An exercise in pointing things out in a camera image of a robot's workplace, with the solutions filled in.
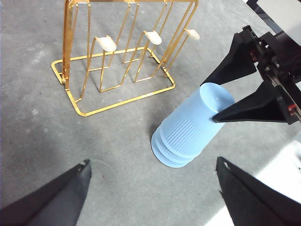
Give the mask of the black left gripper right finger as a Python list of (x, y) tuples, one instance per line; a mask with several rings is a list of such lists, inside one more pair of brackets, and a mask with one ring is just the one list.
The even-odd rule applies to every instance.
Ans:
[(217, 157), (220, 194), (236, 226), (299, 226), (301, 205), (222, 156)]

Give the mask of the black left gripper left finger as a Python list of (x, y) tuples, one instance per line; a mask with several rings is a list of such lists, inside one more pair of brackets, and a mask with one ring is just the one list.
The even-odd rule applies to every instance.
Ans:
[(2, 226), (74, 226), (85, 203), (92, 176), (85, 159), (36, 191), (0, 211)]

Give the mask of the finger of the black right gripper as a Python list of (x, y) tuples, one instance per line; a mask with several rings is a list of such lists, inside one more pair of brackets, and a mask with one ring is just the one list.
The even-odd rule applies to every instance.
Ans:
[(281, 86), (264, 81), (258, 89), (217, 113), (215, 122), (265, 121), (290, 122), (288, 96)]
[(255, 50), (256, 38), (252, 29), (243, 29), (235, 33), (228, 54), (203, 83), (222, 85), (256, 72), (250, 54)]

